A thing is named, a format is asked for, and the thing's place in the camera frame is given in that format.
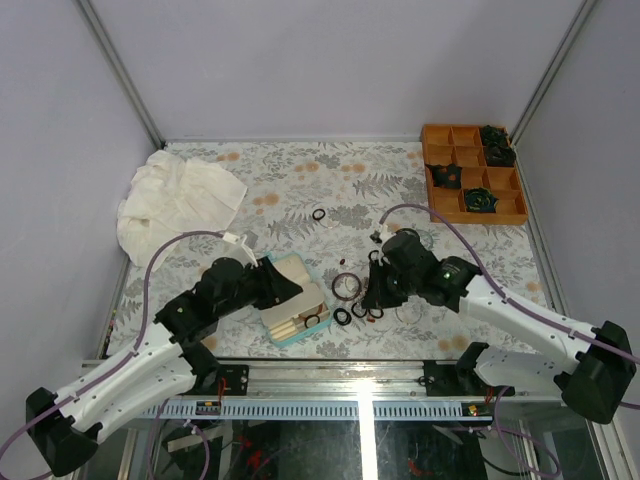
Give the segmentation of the teal jewelry box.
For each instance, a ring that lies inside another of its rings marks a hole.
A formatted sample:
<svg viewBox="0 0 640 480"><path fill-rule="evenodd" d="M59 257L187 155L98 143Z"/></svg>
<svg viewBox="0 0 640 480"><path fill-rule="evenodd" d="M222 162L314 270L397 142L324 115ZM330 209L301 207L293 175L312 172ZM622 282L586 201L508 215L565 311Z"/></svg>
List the teal jewelry box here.
<svg viewBox="0 0 640 480"><path fill-rule="evenodd" d="M330 323L330 309L324 290L297 253L276 260L274 266L281 274L303 288L302 294L282 305L260 312L261 321L271 341L278 347L285 347L326 328ZM314 313L319 309L322 310L320 323L306 329L299 316Z"/></svg>

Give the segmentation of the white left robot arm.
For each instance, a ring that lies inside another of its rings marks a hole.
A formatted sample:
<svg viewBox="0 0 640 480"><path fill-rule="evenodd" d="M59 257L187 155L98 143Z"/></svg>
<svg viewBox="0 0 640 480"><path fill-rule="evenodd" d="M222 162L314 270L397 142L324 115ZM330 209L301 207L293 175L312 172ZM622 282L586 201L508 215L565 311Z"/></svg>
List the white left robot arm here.
<svg viewBox="0 0 640 480"><path fill-rule="evenodd" d="M202 341L218 321L245 307L276 307L302 292L267 257L256 264L219 258L156 313L141 339L55 392L34 390L26 399L27 433L51 474L77 470L121 425L165 399L217 389L219 363Z"/></svg>

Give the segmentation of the black hair tie double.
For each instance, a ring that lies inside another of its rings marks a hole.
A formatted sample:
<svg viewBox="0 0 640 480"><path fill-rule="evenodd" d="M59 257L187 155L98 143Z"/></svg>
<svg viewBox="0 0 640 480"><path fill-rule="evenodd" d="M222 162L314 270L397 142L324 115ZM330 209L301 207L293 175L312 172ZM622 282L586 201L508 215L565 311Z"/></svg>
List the black hair tie double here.
<svg viewBox="0 0 640 480"><path fill-rule="evenodd" d="M304 327L310 329L320 323L320 317L317 314L310 315L304 319Z"/></svg>

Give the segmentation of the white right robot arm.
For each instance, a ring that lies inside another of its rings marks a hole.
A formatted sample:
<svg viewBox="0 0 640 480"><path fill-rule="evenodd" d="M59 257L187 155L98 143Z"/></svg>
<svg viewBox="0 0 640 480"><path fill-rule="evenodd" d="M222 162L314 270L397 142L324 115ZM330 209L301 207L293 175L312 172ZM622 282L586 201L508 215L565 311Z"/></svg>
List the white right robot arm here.
<svg viewBox="0 0 640 480"><path fill-rule="evenodd" d="M364 308L396 308L416 296L490 323L533 348L531 354L508 354L482 342L471 344L456 365L463 392L508 386L557 394L589 421L612 421L637 371L621 326L611 321L593 326L547 310L460 257L438 259L413 229L381 229L371 238L379 248L369 256Z"/></svg>

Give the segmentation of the orange red bangle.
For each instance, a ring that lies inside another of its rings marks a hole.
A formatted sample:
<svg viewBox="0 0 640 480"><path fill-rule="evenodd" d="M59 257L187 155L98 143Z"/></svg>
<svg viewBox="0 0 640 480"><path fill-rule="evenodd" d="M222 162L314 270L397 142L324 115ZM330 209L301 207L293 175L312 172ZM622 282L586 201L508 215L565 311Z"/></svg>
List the orange red bangle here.
<svg viewBox="0 0 640 480"><path fill-rule="evenodd" d="M322 310L321 310L321 309L319 309L319 310L317 310L317 311L316 311L316 312L314 312L314 313L304 313L304 314L301 314L301 315L299 316L299 319L301 320L302 325L304 326L304 319L305 319L306 317L308 317L308 316L310 316L310 315L314 315L314 314L317 314L317 315L320 317L320 321L321 321Z"/></svg>

